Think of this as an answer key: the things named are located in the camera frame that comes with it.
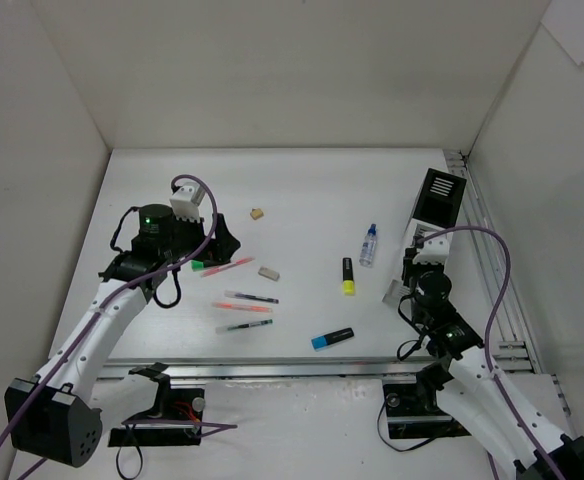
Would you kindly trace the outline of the pink red gel pen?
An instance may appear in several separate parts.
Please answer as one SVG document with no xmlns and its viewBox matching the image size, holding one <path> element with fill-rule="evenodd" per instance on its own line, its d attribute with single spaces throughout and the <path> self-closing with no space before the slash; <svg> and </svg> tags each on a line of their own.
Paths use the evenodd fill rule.
<svg viewBox="0 0 584 480">
<path fill-rule="evenodd" d="M 230 262 L 230 263 L 228 263 L 226 265 L 221 265 L 221 266 L 217 266 L 217 267 L 212 267 L 210 269 L 206 269 L 205 271 L 203 271 L 200 274 L 200 276 L 202 278 L 210 277 L 210 276 L 213 276 L 213 275 L 216 275 L 216 274 L 219 274 L 219 273 L 228 271 L 230 269 L 233 269 L 233 268 L 236 268 L 236 267 L 239 267 L 239 266 L 248 264 L 248 263 L 250 263 L 250 262 L 252 262 L 254 260 L 255 260 L 254 257 L 241 258 L 239 260 L 232 261 L 232 262 Z"/>
</svg>

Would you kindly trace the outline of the green cap highlighter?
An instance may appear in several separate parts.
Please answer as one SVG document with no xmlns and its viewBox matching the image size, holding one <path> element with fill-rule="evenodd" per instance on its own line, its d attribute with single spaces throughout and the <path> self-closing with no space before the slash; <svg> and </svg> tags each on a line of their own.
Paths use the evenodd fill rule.
<svg viewBox="0 0 584 480">
<path fill-rule="evenodd" d="M 192 260 L 190 262 L 190 266 L 194 272 L 203 271 L 203 270 L 209 268 L 209 265 L 205 261 L 198 261 L 198 260 Z"/>
</svg>

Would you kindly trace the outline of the neon orange gel pen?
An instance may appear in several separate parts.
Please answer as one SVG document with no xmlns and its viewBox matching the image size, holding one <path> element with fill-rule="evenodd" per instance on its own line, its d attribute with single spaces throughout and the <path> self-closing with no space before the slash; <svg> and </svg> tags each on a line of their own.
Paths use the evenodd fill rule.
<svg viewBox="0 0 584 480">
<path fill-rule="evenodd" d="M 245 311 L 259 314 L 268 314 L 273 312 L 273 309 L 271 307 L 227 302 L 212 302 L 211 306 L 222 310 Z"/>
</svg>

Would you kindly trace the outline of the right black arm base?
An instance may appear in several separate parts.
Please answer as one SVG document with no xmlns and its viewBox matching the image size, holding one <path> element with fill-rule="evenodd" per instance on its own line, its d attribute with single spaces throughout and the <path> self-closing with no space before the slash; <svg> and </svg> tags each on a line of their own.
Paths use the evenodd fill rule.
<svg viewBox="0 0 584 480">
<path fill-rule="evenodd" d="M 383 382 L 380 426 L 390 440 L 428 444 L 444 438 L 468 437 L 469 432 L 441 410 L 434 391 L 417 377 Z"/>
</svg>

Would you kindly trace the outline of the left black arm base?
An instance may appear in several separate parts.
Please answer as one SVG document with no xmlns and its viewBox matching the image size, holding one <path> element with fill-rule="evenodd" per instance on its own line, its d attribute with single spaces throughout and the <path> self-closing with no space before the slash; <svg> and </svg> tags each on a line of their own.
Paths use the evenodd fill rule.
<svg viewBox="0 0 584 480">
<path fill-rule="evenodd" d="M 110 431 L 107 446 L 114 447 L 184 447 L 199 446 L 201 427 L 185 426 L 184 421 L 203 420 L 203 413 L 194 408 L 197 400 L 205 400 L 203 388 L 174 387 L 167 366 L 155 363 L 131 369 L 129 374 L 142 376 L 158 384 L 157 398 L 153 405 L 135 413 L 129 425 Z"/>
</svg>

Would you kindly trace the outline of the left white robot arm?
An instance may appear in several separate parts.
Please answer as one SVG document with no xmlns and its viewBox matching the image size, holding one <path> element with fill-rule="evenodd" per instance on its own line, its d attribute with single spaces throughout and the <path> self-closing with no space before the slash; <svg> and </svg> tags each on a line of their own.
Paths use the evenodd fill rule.
<svg viewBox="0 0 584 480">
<path fill-rule="evenodd" d="M 135 367 L 108 395 L 94 396 L 103 365 L 119 339 L 153 300 L 172 271 L 191 260 L 228 263 L 239 249 L 223 214 L 206 231 L 201 220 L 179 218 L 167 205 L 137 210 L 139 231 L 100 273 L 88 310 L 57 353 L 29 380 L 15 379 L 4 399 L 12 445 L 43 459 L 79 468 L 109 430 L 143 413 L 171 409 L 165 365 Z"/>
</svg>

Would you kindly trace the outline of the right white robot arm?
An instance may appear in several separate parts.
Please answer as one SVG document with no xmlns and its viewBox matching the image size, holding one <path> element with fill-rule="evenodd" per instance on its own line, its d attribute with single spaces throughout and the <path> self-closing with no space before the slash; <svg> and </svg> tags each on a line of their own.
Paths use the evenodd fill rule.
<svg viewBox="0 0 584 480">
<path fill-rule="evenodd" d="M 584 479 L 584 437 L 550 421 L 500 368 L 450 302 L 443 260 L 426 247 L 409 247 L 401 279 L 409 291 L 408 322 L 434 359 L 417 375 L 417 405 L 450 415 L 507 479 Z"/>
</svg>

